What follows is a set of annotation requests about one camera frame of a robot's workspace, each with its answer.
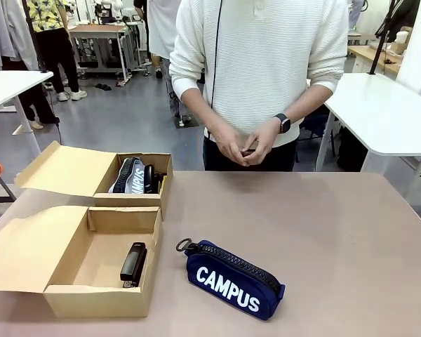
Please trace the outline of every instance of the patterned shirt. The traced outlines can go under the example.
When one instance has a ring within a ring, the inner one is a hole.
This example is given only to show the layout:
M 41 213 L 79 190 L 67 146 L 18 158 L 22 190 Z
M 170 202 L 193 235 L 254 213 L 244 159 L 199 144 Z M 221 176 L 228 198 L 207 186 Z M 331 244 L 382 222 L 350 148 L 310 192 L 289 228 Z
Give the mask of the patterned shirt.
M 27 0 L 34 31 L 43 32 L 63 28 L 58 8 L 64 8 L 67 4 L 67 0 Z

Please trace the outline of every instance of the navy blue pencil case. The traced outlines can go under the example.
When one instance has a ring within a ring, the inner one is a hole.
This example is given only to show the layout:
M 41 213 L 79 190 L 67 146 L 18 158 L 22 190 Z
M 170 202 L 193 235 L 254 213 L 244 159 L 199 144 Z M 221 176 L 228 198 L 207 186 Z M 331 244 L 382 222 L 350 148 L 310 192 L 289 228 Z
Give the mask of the navy blue pencil case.
M 184 239 L 176 250 L 187 256 L 190 283 L 264 321 L 273 316 L 286 286 L 269 272 L 206 240 Z

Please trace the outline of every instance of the open cardboard box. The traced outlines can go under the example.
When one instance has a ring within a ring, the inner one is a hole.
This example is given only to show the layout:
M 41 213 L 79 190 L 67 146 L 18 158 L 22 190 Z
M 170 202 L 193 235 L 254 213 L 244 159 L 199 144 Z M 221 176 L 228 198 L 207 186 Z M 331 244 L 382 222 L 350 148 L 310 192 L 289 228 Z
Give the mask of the open cardboard box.
M 156 172 L 167 173 L 159 194 L 108 193 L 129 157 L 139 157 Z M 53 142 L 15 178 L 15 183 L 21 188 L 93 197 L 95 205 L 101 207 L 158 206 L 164 217 L 172 179 L 170 154 L 101 152 Z
M 0 291 L 42 293 L 61 318 L 146 317 L 162 237 L 159 207 L 59 206 L 0 231 Z M 138 287 L 120 271 L 133 242 L 147 257 Z

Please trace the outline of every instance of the smartwatch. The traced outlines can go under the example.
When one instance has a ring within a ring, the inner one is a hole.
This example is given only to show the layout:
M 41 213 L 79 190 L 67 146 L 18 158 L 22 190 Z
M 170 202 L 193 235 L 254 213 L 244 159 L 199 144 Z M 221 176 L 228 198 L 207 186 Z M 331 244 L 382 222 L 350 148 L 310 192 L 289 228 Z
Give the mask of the smartwatch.
M 291 122 L 290 119 L 287 118 L 284 114 L 277 114 L 275 117 L 278 117 L 281 121 L 281 128 L 279 129 L 279 133 L 285 133 L 290 130 Z

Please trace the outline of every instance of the zipper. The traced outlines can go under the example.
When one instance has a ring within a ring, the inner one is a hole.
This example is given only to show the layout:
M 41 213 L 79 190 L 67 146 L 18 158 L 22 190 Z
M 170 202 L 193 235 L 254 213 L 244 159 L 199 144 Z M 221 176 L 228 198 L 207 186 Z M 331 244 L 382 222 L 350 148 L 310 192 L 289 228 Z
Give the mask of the zipper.
M 126 181 L 128 181 L 129 176 L 133 172 L 133 167 L 135 163 L 135 158 L 127 158 L 123 162 L 123 165 L 121 167 L 119 177 L 117 178 L 117 181 L 115 182 L 114 189 L 112 190 L 112 193 L 124 193 L 125 187 L 126 187 Z
M 255 265 L 245 261 L 244 259 L 235 256 L 234 254 L 221 249 L 217 246 L 212 246 L 210 244 L 189 244 L 186 248 L 187 250 L 194 251 L 193 253 L 204 253 L 206 255 L 212 256 L 225 262 L 227 265 L 233 267 L 239 272 L 244 273 L 252 277 L 253 279 L 258 280 L 260 283 L 264 284 L 267 288 L 271 289 L 276 297 L 279 297 L 281 292 L 281 284 L 279 281 L 271 275 L 269 272 L 256 267 Z

